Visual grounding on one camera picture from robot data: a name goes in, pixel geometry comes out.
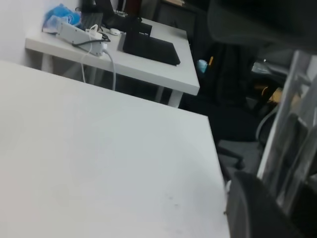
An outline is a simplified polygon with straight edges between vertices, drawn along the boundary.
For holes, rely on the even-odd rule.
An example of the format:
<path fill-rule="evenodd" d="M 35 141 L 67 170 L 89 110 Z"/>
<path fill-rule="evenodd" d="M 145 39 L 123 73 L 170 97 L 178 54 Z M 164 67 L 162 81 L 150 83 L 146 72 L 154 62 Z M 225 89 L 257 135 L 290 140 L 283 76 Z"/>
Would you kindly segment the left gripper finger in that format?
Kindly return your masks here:
<path fill-rule="evenodd" d="M 232 238 L 302 238 L 263 183 L 236 172 L 231 180 L 226 215 Z"/>

